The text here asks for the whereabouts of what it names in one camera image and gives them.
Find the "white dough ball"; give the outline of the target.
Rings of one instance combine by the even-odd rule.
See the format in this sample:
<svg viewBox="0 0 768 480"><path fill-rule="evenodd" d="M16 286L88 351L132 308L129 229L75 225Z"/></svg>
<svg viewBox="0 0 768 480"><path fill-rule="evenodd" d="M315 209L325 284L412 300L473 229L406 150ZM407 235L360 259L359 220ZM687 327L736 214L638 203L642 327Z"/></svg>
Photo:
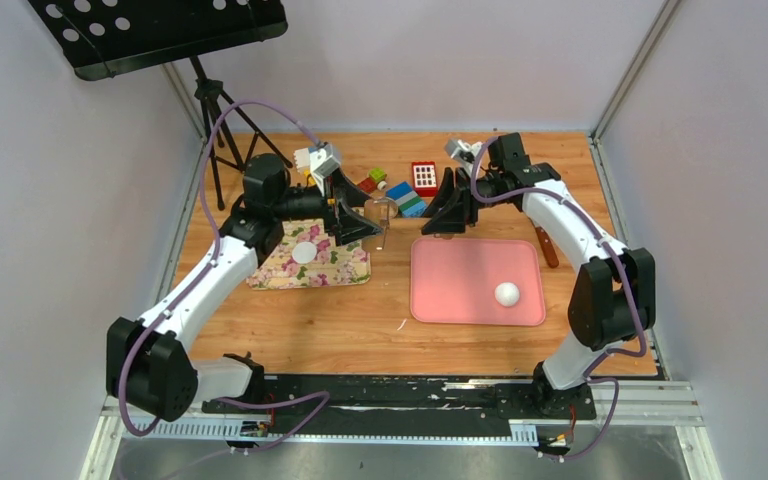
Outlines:
<svg viewBox="0 0 768 480"><path fill-rule="evenodd" d="M521 293L515 283L502 282L495 287L494 297L499 305L505 308L511 308L519 303Z"/></svg>

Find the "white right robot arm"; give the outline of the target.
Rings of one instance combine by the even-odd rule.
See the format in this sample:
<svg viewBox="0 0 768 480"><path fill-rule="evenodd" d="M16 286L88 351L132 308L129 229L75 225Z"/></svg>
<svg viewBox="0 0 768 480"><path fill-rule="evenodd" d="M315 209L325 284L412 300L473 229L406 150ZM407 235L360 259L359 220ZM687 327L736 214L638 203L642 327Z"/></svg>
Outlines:
<svg viewBox="0 0 768 480"><path fill-rule="evenodd" d="M531 403L556 417L609 356L642 357L646 332L656 321L653 255L616 239L574 199L561 174L534 163L518 133L470 144L450 139L446 154L458 166L444 171L423 216L421 232L460 234L476 224L482 208L512 204L542 228L574 268L567 310L570 332L535 368Z"/></svg>

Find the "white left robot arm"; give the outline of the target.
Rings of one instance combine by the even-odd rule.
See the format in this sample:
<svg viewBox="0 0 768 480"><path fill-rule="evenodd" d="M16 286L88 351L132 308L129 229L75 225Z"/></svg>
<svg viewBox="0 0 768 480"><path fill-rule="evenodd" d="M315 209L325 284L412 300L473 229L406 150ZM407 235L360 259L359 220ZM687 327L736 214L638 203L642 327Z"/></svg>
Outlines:
<svg viewBox="0 0 768 480"><path fill-rule="evenodd" d="M197 402L228 400L243 413L258 411L266 386L261 365L240 355L196 362L189 350L226 298L266 262L291 220L320 220L338 246L382 234L361 214L371 201L325 149L301 149L301 172L310 186L294 184L276 154L253 157L242 176L242 193L213 242L184 279L138 319L116 319L106 340L107 391L122 415L136 407L166 422Z"/></svg>

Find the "pink rectangular tray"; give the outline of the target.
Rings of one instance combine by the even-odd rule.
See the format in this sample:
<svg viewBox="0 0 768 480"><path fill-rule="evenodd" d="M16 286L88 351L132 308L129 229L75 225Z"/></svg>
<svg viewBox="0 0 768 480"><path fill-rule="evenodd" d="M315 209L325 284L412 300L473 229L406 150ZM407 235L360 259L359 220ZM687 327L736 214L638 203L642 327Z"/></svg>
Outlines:
<svg viewBox="0 0 768 480"><path fill-rule="evenodd" d="M422 237L411 246L410 311L424 323L535 327L546 319L536 248L521 240ZM515 283L517 305L494 297Z"/></svg>

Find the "wooden dough roller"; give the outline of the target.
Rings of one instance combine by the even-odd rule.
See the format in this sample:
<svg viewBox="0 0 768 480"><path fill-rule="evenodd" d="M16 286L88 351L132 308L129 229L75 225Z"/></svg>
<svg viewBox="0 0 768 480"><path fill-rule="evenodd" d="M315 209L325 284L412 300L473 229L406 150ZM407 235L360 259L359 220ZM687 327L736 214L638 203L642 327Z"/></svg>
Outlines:
<svg viewBox="0 0 768 480"><path fill-rule="evenodd" d="M389 197L369 199L364 203L363 214L367 220L376 223L381 232L362 240L362 248L368 253L382 251L386 247L391 221L399 214L396 202Z"/></svg>

